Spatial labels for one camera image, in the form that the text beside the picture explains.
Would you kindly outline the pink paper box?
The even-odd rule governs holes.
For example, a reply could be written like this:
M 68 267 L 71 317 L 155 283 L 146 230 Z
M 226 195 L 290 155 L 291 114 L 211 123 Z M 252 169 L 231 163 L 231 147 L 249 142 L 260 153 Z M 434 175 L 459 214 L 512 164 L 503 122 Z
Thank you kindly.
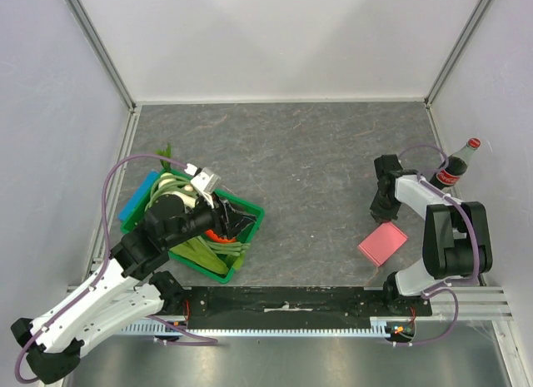
M 408 240 L 407 235 L 394 223 L 379 225 L 357 249 L 375 266 L 382 266 Z

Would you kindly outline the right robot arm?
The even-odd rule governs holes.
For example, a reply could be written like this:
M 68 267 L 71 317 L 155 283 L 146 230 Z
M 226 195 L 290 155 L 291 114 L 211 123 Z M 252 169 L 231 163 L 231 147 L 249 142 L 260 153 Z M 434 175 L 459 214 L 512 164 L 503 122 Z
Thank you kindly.
M 401 206 L 410 207 L 424 221 L 421 258 L 390 274 L 383 285 L 381 304 L 391 315 L 411 306 L 411 298 L 453 285 L 469 285 L 491 270 L 493 255 L 486 208 L 478 201 L 462 201 L 436 189 L 415 170 L 401 166 L 396 155 L 374 160 L 377 191 L 370 213 L 378 224 L 397 219 Z

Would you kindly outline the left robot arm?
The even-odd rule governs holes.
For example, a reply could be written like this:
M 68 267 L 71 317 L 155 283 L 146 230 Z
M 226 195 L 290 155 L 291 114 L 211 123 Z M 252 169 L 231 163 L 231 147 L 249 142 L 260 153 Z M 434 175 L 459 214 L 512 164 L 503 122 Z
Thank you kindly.
M 91 349 L 135 320 L 173 315 L 187 294 L 168 271 L 171 248 L 212 230 L 232 239 L 257 220 L 224 197 L 197 199 L 192 209 L 180 196 L 157 198 L 137 226 L 69 296 L 47 313 L 16 320 L 11 331 L 34 379 L 53 384 L 69 375 Z

